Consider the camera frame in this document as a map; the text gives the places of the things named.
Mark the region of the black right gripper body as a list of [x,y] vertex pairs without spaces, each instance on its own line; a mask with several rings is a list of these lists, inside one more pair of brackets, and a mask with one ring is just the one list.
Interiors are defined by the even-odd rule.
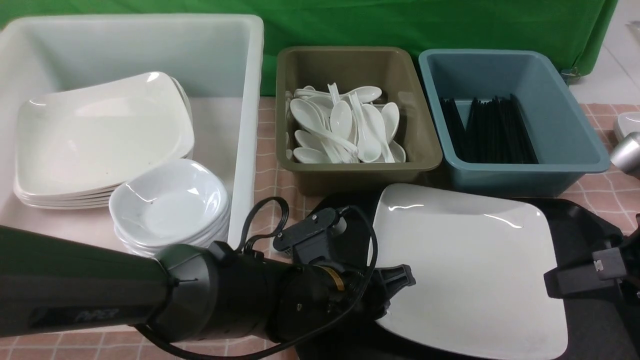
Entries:
[[630,276],[630,266],[627,264],[629,253],[629,246],[594,251],[591,256],[598,280],[622,280]]

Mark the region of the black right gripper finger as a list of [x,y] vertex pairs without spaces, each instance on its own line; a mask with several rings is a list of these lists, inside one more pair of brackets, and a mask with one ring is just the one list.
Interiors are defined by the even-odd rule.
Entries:
[[544,274],[546,293],[553,299],[580,299],[598,290],[593,265],[554,268]]

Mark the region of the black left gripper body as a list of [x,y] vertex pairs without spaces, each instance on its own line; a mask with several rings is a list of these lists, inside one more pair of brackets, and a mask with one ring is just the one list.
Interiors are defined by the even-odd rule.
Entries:
[[320,324],[377,321],[387,314],[396,294],[396,269],[358,269],[349,264],[321,262],[320,275],[327,290],[322,294]]

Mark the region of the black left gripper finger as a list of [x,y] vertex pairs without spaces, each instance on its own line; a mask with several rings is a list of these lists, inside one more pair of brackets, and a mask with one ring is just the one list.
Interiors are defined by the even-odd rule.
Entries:
[[416,284],[412,269],[407,264],[376,268],[372,281],[385,291],[400,291]]

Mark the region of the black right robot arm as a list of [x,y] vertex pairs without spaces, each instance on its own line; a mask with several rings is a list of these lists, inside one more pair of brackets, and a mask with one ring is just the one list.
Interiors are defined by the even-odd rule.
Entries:
[[639,239],[592,213],[547,214],[557,266],[543,278],[561,300],[639,305]]

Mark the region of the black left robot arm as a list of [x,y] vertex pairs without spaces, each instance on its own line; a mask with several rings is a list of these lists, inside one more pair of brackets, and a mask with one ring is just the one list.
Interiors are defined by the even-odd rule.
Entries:
[[377,318],[415,284],[405,264],[368,275],[328,252],[290,264],[215,242],[140,257],[1,228],[2,337],[127,325],[167,343],[254,336],[288,344],[350,314]]

